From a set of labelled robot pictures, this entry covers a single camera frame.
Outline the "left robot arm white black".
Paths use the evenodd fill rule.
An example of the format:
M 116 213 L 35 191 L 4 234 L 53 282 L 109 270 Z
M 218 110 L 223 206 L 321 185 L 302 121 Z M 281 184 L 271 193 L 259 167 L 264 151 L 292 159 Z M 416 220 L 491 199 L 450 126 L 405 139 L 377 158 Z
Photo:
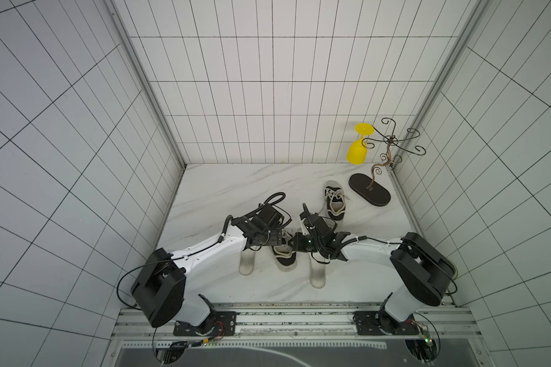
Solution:
M 139 269 L 131 295 L 153 328 L 170 321 L 199 327 L 214 324 L 214 305 L 194 291 L 194 280 L 232 254 L 282 244 L 288 223 L 272 204 L 261 204 L 241 217 L 227 216 L 220 233 L 184 250 L 157 249 Z

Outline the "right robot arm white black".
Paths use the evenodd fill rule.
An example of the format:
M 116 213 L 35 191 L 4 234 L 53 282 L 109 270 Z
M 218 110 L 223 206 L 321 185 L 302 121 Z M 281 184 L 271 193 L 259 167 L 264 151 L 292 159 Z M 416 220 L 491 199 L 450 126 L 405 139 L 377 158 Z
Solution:
M 300 214 L 302 232 L 292 240 L 297 252 L 318 253 L 320 265 L 332 261 L 365 261 L 392 267 L 402 285 L 384 301 L 380 321 L 402 323 L 421 307 L 438 307 L 454 283 L 455 267 L 421 235 L 408 232 L 396 240 L 338 232 L 306 204 Z

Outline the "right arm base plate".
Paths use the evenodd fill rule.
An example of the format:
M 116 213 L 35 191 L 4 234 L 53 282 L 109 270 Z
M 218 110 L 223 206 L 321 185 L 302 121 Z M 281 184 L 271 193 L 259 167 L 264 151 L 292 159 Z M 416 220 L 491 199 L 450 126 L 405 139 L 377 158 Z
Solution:
M 353 322 L 359 336 L 419 336 L 417 326 L 395 321 L 392 317 L 378 311 L 355 311 Z

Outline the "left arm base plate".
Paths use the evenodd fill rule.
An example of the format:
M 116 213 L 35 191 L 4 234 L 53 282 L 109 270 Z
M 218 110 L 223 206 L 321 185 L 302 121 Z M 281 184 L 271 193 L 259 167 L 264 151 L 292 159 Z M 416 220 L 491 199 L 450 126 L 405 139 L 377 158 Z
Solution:
M 174 323 L 174 336 L 215 338 L 219 336 L 233 336 L 237 323 L 237 312 L 211 311 L 210 315 L 199 326 L 195 327 L 186 322 Z

